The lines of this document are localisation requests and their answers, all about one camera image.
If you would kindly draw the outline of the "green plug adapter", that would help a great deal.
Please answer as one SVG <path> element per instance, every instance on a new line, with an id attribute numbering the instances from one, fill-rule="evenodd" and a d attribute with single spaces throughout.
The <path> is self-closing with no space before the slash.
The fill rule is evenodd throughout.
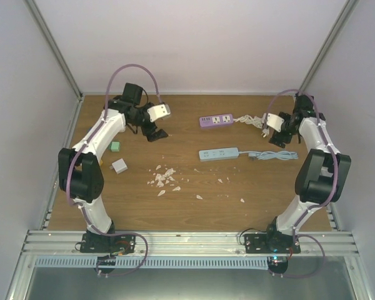
<path id="1" fill-rule="evenodd" d="M 113 153 L 119 152 L 121 149 L 121 143 L 119 141 L 112 141 L 109 145 L 109 150 Z"/>

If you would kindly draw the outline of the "white usb charger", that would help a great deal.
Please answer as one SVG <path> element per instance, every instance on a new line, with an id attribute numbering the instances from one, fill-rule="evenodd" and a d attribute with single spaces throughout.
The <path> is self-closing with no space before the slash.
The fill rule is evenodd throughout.
<path id="1" fill-rule="evenodd" d="M 126 171 L 128 166 L 126 165 L 124 159 L 118 159 L 111 164 L 110 169 L 114 170 L 116 174 L 120 174 Z"/>

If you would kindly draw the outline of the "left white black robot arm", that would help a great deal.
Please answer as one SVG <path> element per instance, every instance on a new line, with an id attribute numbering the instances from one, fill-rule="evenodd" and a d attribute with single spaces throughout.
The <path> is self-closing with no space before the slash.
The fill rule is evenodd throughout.
<path id="1" fill-rule="evenodd" d="M 113 220 L 102 200 L 104 177 L 99 162 L 105 150 L 127 128 L 140 129 L 149 142 L 167 137 L 156 121 L 170 116 L 171 110 L 163 102 L 141 105 L 145 93 L 141 86 L 125 84 L 121 95 L 106 101 L 88 133 L 71 149 L 63 148 L 58 154 L 59 188 L 66 193 L 69 204 L 81 210 L 87 230 L 97 234 L 95 246 L 104 253 L 116 247 Z"/>

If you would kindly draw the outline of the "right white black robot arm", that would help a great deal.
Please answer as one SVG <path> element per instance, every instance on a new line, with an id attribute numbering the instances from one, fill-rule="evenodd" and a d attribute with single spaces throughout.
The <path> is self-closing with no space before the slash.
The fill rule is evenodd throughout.
<path id="1" fill-rule="evenodd" d="M 331 141 L 326 119 L 314 98 L 298 89 L 293 92 L 291 114 L 273 115 L 266 111 L 262 117 L 263 128 L 273 130 L 271 144 L 284 148 L 293 136 L 298 136 L 307 148 L 307 156 L 294 184 L 293 200 L 267 226 L 264 245 L 271 253 L 294 246 L 302 225 L 316 211 L 340 198 L 351 166 L 350 156 L 341 154 Z"/>

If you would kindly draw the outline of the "purple power strip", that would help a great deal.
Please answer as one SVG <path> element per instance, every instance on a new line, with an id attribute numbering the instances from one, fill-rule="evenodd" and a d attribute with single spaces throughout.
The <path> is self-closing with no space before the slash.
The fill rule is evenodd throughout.
<path id="1" fill-rule="evenodd" d="M 204 116 L 199 118 L 199 125 L 202 129 L 218 128 L 220 126 L 227 126 L 233 123 L 232 114 L 220 114 L 215 116 Z"/>

